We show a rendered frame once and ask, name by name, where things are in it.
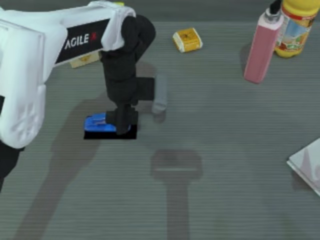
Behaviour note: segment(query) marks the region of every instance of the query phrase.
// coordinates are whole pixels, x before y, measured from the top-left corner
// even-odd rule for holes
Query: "yellow object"
[[[175,32],[172,38],[181,53],[195,51],[203,46],[199,34],[193,27]]]
[[[291,58],[302,52],[319,8],[320,0],[283,0],[284,22],[275,47],[280,57]]]
[[[121,1],[115,1],[114,3],[115,3],[115,4],[118,4],[118,5],[120,5],[120,6],[124,6],[124,5],[125,5],[125,3],[124,3],[124,2],[121,2]]]
[[[83,57],[80,57],[79,59],[73,60],[70,62],[70,64],[73,69],[76,69],[76,68],[82,67],[84,65],[94,63],[99,60],[100,60],[99,53],[94,52],[92,54],[88,54]]]

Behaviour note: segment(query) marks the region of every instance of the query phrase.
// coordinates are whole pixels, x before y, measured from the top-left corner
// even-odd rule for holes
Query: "red x logo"
[[[94,41],[96,39],[97,39],[97,33],[96,32],[91,33],[90,41]]]

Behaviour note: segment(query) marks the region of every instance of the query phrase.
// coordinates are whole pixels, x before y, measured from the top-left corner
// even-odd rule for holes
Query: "bottle label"
[[[282,14],[284,22],[279,31],[276,46],[286,52],[299,51],[305,45],[316,15],[297,16],[289,13],[283,6]]]

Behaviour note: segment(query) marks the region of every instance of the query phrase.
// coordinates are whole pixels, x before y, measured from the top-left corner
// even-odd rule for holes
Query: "pink bottle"
[[[259,84],[266,76],[284,22],[281,3],[281,0],[276,0],[259,18],[244,70],[244,79],[249,82]]]

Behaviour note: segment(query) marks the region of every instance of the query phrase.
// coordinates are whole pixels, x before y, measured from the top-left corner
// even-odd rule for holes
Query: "bottle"
[[[259,18],[251,50],[244,70],[244,79],[261,83],[267,73],[284,17],[281,0],[276,0]]]
[[[302,52],[319,7],[320,0],[283,0],[284,22],[275,47],[280,57],[291,58]]]

